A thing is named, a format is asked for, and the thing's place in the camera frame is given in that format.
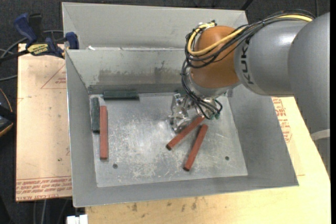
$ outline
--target red wooden block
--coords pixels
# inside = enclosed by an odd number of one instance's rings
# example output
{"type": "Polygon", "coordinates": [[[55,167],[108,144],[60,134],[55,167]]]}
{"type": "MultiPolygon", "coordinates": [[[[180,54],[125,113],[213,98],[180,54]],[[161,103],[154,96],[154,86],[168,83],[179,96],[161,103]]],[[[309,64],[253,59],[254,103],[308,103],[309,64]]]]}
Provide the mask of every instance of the red wooden block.
{"type": "Polygon", "coordinates": [[[105,105],[100,107],[100,159],[108,159],[109,136],[108,136],[108,115],[105,105]]]}
{"type": "Polygon", "coordinates": [[[208,130],[208,125],[203,124],[201,129],[199,130],[198,134],[197,134],[197,138],[195,141],[195,144],[193,145],[192,150],[190,151],[188,160],[186,161],[183,169],[186,171],[189,171],[191,169],[191,167],[193,166],[193,163],[196,159],[196,155],[198,153],[198,151],[201,148],[201,144],[203,142],[203,139],[205,137],[206,131],[208,130]]]}
{"type": "Polygon", "coordinates": [[[174,146],[177,145],[188,133],[195,129],[202,121],[204,117],[198,116],[191,124],[184,128],[176,137],[174,137],[167,145],[166,148],[171,150],[174,146]]]}

